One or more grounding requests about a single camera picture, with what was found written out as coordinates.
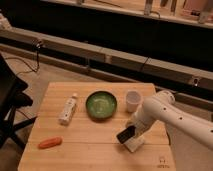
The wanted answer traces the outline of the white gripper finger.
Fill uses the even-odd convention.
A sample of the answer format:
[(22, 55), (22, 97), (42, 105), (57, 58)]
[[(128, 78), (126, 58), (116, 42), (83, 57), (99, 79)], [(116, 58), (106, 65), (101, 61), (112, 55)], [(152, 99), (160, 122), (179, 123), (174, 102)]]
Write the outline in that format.
[(128, 127), (130, 127), (130, 126), (134, 126), (134, 123), (133, 122), (131, 122), (131, 121), (127, 121), (127, 123), (126, 123), (126, 128), (128, 128)]
[(138, 137), (142, 136), (143, 134), (144, 134), (143, 131), (138, 131), (138, 130), (136, 130), (136, 131), (135, 131), (134, 138), (138, 138)]

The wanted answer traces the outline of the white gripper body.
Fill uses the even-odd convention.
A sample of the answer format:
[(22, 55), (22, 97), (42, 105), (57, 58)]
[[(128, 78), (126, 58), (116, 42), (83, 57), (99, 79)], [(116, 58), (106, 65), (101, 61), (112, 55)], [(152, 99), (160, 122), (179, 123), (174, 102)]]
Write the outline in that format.
[(135, 131), (143, 131), (144, 133), (149, 129), (150, 121), (145, 115), (137, 115), (133, 113), (128, 121), (134, 123)]

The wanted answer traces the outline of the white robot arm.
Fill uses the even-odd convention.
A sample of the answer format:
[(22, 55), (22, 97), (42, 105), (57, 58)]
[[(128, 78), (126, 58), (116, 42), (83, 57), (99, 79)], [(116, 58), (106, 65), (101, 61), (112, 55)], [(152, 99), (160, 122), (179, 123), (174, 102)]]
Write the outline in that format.
[(213, 150), (213, 123), (176, 108), (174, 103), (175, 97), (170, 91), (159, 91), (143, 101), (126, 126), (133, 126), (134, 136), (139, 137), (159, 120)]

